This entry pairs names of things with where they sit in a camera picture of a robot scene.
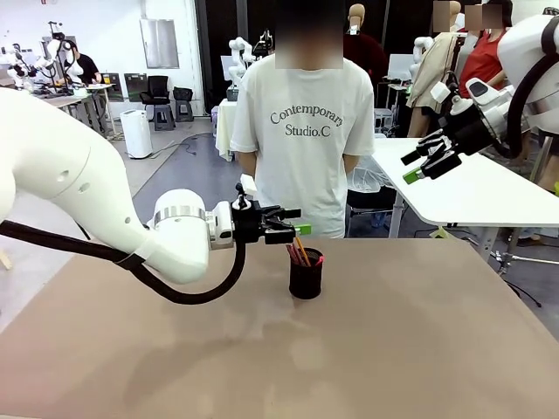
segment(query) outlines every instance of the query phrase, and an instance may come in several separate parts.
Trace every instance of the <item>table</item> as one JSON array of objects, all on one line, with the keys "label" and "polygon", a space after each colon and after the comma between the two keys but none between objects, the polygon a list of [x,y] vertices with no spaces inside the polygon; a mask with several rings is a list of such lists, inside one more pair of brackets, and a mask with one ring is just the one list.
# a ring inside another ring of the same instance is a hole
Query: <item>table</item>
[{"label": "table", "polygon": [[[113,134],[116,134],[116,127],[114,126],[113,114],[111,113],[110,100],[108,98],[108,89],[110,89],[112,86],[114,86],[114,85],[113,84],[111,84],[111,85],[89,85],[89,86],[86,87],[86,89],[89,92],[97,93],[97,92],[102,91],[102,92],[105,93],[105,101],[106,101],[108,118],[111,120],[111,128],[113,129]],[[105,119],[100,118],[100,121],[101,121],[101,124],[104,124],[105,132],[107,132],[107,123],[105,122]]]},{"label": "table", "polygon": [[559,227],[559,199],[498,163],[476,154],[460,156],[462,165],[436,181],[408,185],[403,175],[418,167],[401,158],[417,139],[376,139],[373,158],[398,191],[390,225],[397,237],[404,201],[424,222],[482,228],[480,254],[488,260],[500,227]]},{"label": "table", "polygon": [[91,121],[93,130],[99,135],[103,135],[98,121],[98,114],[93,104],[93,99],[90,94],[87,96],[60,96],[57,98],[43,99],[46,103],[57,107],[58,109],[66,109],[67,113],[72,115],[70,107],[76,106],[76,113],[78,120],[89,126]]},{"label": "table", "polygon": [[227,161],[232,160],[231,138],[233,137],[236,112],[237,102],[230,102],[227,99],[223,99],[219,104],[219,111],[217,113],[216,148],[219,150],[219,156]]},{"label": "table", "polygon": [[[322,295],[291,298],[283,246],[175,306],[76,257],[0,335],[0,414],[80,419],[555,419],[559,346],[466,243],[308,240]],[[210,255],[202,291],[231,269]]]}]

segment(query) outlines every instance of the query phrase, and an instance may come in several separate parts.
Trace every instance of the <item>wall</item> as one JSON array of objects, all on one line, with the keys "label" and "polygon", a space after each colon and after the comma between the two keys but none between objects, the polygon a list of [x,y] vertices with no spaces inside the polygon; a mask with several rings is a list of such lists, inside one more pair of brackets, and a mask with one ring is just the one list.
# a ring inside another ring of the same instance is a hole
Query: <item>wall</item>
[{"label": "wall", "polygon": [[541,15],[546,7],[559,9],[559,0],[513,0],[513,24],[526,17]]},{"label": "wall", "polygon": [[[0,37],[9,31],[11,42],[40,53],[39,40],[48,36],[48,21],[62,22],[62,31],[76,37],[79,49],[93,58],[101,72],[118,72],[124,97],[125,72],[169,76],[169,88],[194,90],[195,115],[204,111],[202,75],[193,0],[146,0],[148,18],[174,19],[180,69],[151,69],[146,60],[139,19],[141,0],[0,0]],[[137,103],[111,103],[114,115],[143,108]]]}]

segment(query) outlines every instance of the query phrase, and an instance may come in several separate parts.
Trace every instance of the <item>pen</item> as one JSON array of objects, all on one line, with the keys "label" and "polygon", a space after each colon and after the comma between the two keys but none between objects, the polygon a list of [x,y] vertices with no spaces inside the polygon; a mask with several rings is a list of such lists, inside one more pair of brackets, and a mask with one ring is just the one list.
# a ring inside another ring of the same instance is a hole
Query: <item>pen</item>
[{"label": "pen", "polygon": [[290,244],[286,244],[287,247],[287,253],[289,253],[289,257],[291,258],[291,260],[293,260],[296,264],[299,263],[298,258],[295,256],[295,253],[293,253],[293,246],[291,246]]},{"label": "pen", "polygon": [[311,263],[310,263],[310,261],[308,260],[308,256],[307,256],[307,253],[305,252],[305,248],[303,247],[303,243],[300,242],[300,239],[299,239],[298,237],[296,237],[295,240],[297,241],[297,245],[299,246],[300,252],[301,252],[302,255],[303,255],[303,258],[304,258],[304,260],[305,260],[305,263],[307,264],[307,266],[310,266]]}]

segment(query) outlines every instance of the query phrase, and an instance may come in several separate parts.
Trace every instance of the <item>black cable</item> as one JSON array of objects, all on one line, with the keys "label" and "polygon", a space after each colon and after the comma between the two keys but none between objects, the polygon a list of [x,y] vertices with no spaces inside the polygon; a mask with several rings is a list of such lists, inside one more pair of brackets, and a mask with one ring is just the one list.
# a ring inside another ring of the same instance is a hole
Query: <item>black cable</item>
[{"label": "black cable", "polygon": [[539,308],[542,308],[542,303],[540,303],[537,299],[535,299],[534,297],[532,297],[532,296],[530,295],[529,292],[524,291],[524,290],[523,290],[522,288],[520,288],[518,285],[513,284],[512,282],[508,282],[508,281],[505,280],[505,279],[503,279],[503,281],[505,281],[505,283],[506,283],[508,286],[510,286],[511,288],[514,288],[514,289],[516,289],[516,290],[522,292],[524,295],[528,296],[532,301],[535,302],[535,304],[536,304]]},{"label": "black cable", "polygon": [[532,67],[516,88],[508,108],[507,143],[510,148],[505,148],[498,141],[494,144],[495,149],[508,159],[514,159],[522,152],[522,112],[528,96],[542,76],[557,63],[559,63],[559,54],[546,55]]},{"label": "black cable", "polygon": [[[57,251],[68,251],[93,258],[105,259],[115,264],[122,262],[130,256],[123,251],[117,251],[104,244],[88,243],[77,238],[61,236],[12,221],[0,223],[0,235]],[[148,286],[168,301],[180,305],[193,306],[208,303],[226,294],[240,278],[243,267],[245,266],[245,256],[245,243],[237,241],[235,262],[227,278],[214,289],[201,294],[187,294],[174,290],[163,283],[142,264],[138,264],[135,268],[130,269],[130,271],[144,285]]]},{"label": "black cable", "polygon": [[79,225],[78,223],[76,223],[76,225],[79,227],[79,229],[81,230],[82,234],[86,237],[86,239],[91,240],[91,238],[89,237],[89,234],[87,234],[87,231],[81,225]]}]

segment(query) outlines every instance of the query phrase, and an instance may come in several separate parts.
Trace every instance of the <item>white robotic arm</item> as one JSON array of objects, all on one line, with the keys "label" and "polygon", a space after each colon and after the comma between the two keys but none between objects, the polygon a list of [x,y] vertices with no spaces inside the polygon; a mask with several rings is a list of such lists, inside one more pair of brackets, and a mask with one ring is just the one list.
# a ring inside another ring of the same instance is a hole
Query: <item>white robotic arm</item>
[{"label": "white robotic arm", "polygon": [[241,37],[230,41],[229,47],[231,48],[233,62],[236,64],[234,67],[229,67],[229,74],[233,78],[233,89],[238,89],[238,85],[246,73],[248,64],[253,63],[256,57],[252,55],[252,45]]},{"label": "white robotic arm", "polygon": [[421,37],[416,38],[413,44],[413,62],[414,64],[410,67],[410,74],[412,81],[415,81],[419,67],[421,66],[421,61],[423,60],[423,56],[435,43],[434,39],[431,37]]},{"label": "white robotic arm", "polygon": [[[175,284],[204,275],[210,248],[232,247],[233,239],[239,249],[263,236],[268,244],[291,243],[295,237],[294,227],[282,220],[299,217],[300,211],[261,209],[240,186],[235,204],[220,203],[212,212],[206,212],[194,192],[170,191],[157,201],[148,228],[135,213],[121,156],[92,129],[42,100],[9,89],[0,89],[0,118],[0,223],[17,185],[57,204],[101,242],[121,251],[123,262],[145,263]],[[45,127],[51,128],[48,135]],[[6,235],[12,224],[0,224],[0,234]],[[10,237],[22,238],[13,231]],[[177,294],[174,302],[181,303],[182,294]],[[182,304],[200,304],[186,301]]]},{"label": "white robotic arm", "polygon": [[558,28],[559,17],[533,16],[502,38],[499,60],[514,87],[498,92],[471,79],[466,83],[471,100],[459,97],[455,83],[433,89],[433,97],[450,100],[452,110],[439,121],[440,130],[402,159],[408,165],[427,156],[420,168],[404,176],[408,183],[437,179],[461,164],[460,154],[472,155],[489,146],[513,159],[522,151],[522,132],[530,127],[559,134]]}]

